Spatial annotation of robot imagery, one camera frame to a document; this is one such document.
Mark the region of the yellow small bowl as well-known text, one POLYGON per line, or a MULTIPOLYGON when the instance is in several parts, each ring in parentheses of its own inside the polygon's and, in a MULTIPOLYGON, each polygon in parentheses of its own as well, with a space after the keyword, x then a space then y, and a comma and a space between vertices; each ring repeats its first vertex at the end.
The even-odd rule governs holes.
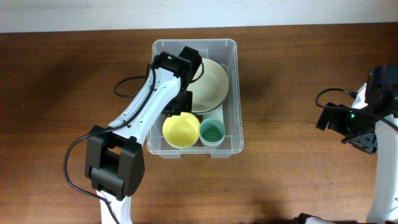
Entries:
POLYGON ((165 140, 177 149, 193 146, 199 139, 200 122, 191 113, 181 113, 179 116, 166 118, 162 134, 165 140))

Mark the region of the green plastic cup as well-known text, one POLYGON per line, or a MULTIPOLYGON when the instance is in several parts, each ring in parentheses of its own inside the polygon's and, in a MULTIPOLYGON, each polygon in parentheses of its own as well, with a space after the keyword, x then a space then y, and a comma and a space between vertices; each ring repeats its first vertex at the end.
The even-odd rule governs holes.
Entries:
POLYGON ((226 128, 220 120, 208 118, 200 124, 200 140, 208 142, 223 141, 226 134, 226 128))

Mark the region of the grey plastic cup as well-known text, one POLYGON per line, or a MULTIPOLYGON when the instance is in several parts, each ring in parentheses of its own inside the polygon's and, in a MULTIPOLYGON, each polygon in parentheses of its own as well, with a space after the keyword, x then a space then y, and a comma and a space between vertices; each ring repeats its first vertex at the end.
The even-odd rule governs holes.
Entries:
POLYGON ((212 149, 212 150, 219 149, 220 146, 221 146, 220 144, 219 145, 208 145, 208 144, 205 145, 205 147, 212 149))

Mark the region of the cream plastic cup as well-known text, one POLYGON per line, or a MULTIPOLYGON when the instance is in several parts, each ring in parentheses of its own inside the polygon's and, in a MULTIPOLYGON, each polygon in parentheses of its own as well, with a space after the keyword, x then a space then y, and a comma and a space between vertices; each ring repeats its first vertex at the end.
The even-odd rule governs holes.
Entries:
POLYGON ((217 142, 208 142, 208 141, 205 141, 205 140, 203 140, 203 141, 201 141, 201 143, 205 146, 205 145, 219 145, 219 144, 222 144, 223 142, 222 141, 217 141, 217 142))

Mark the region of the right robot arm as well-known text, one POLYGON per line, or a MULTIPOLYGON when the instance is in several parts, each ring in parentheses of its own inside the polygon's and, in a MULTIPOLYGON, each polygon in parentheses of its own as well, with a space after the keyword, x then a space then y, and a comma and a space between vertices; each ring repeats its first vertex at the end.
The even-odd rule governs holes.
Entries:
POLYGON ((376 183, 368 223, 397 223, 397 65, 372 69, 351 107, 338 105, 328 128, 343 144, 377 155, 376 183))

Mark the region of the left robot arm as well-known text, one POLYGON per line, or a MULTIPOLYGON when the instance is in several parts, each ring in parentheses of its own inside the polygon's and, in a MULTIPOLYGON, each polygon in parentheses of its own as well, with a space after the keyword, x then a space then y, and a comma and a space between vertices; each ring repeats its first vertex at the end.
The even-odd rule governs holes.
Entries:
POLYGON ((192 110, 189 84, 203 64, 198 50, 161 52, 147 66, 146 82, 131 104, 107 128, 94 126, 86 145, 85 176, 101 202, 102 223, 130 223, 131 197, 144 172, 142 145, 160 114, 192 110))

